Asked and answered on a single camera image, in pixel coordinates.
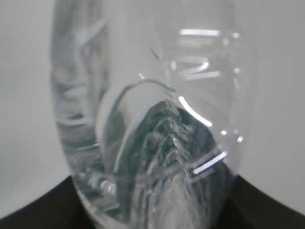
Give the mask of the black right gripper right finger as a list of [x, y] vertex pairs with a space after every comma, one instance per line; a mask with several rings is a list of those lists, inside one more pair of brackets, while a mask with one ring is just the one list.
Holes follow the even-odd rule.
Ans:
[[219, 217], [220, 229], [303, 229], [305, 216], [238, 176]]

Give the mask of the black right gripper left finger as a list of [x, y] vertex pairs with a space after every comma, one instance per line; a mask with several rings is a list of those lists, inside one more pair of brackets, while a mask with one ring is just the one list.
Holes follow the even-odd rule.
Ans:
[[2, 229], [93, 229], [71, 177], [39, 199], [0, 219]]

